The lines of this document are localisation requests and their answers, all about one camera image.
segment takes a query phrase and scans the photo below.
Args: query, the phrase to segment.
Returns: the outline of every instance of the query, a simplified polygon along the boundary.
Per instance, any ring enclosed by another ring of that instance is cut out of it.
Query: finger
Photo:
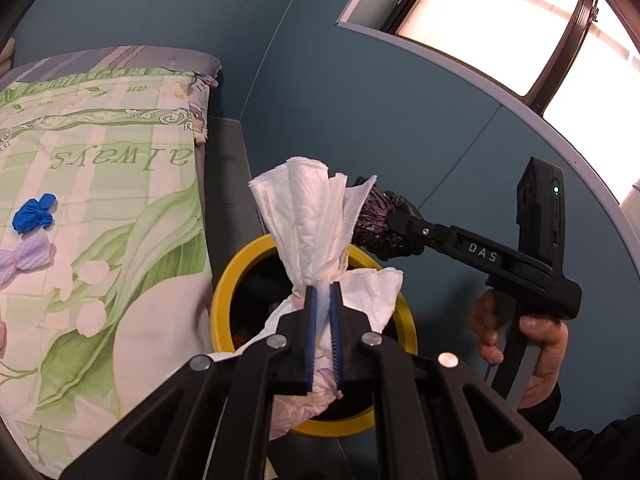
[[[478,343],[478,353],[480,357],[488,363],[497,365],[504,361],[504,355],[495,346],[490,346],[480,341]]]
[[[490,313],[495,312],[495,294],[493,290],[486,290],[482,296],[480,296],[482,300],[482,307]]]
[[[485,296],[483,294],[474,302],[474,314],[476,314],[476,317],[486,327],[495,328],[498,324],[498,320],[494,314],[495,309],[487,310],[486,307],[484,306],[484,302],[485,302]]]
[[[565,347],[568,340],[566,325],[549,317],[522,316],[520,331],[532,341],[541,342],[543,347]]]
[[[557,319],[524,316],[520,318],[520,331],[531,340],[542,343],[534,375],[557,379],[569,339],[567,326]]]
[[[476,314],[469,314],[466,318],[466,327],[487,345],[492,346],[498,342],[498,333],[480,321]]]

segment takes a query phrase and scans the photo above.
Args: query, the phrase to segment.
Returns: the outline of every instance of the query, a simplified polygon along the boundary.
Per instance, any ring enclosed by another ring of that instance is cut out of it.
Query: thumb
[[[569,340],[567,326],[557,319],[533,316],[521,317],[519,325],[525,336],[542,344],[534,374],[538,377],[557,376]]]

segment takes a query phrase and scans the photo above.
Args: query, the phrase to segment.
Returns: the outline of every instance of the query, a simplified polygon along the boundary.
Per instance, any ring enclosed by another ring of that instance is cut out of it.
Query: trash bin rim
[[[255,264],[276,252],[276,245],[271,235],[256,238],[238,251],[226,266],[222,276],[220,276],[213,295],[210,314],[211,341],[216,352],[235,351],[229,317],[231,300],[236,288],[238,288],[238,284]],[[373,258],[353,245],[347,247],[347,254],[349,255],[349,264],[352,267],[382,269]],[[393,320],[396,324],[400,345],[405,351],[417,354],[418,337],[415,331],[414,318],[402,293],[398,294]],[[308,420],[294,431],[308,436],[335,438],[360,433],[373,428],[374,425],[373,408],[369,408],[362,413],[343,420]]]

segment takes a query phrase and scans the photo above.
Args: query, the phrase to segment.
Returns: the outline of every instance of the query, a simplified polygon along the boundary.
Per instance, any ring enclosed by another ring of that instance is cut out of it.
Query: window
[[[619,202],[640,179],[640,54],[605,0],[401,0],[382,30],[500,83],[572,143]]]
[[[604,0],[543,117],[622,202],[640,178],[640,54]]]
[[[436,48],[525,95],[578,0],[418,0],[396,34]]]

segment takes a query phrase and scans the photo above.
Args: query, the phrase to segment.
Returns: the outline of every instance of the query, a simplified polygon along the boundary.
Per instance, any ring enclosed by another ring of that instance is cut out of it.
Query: fingernail
[[[538,326],[538,320],[533,317],[522,316],[520,318],[520,328],[523,330],[527,330],[527,331],[535,330],[537,326]]]

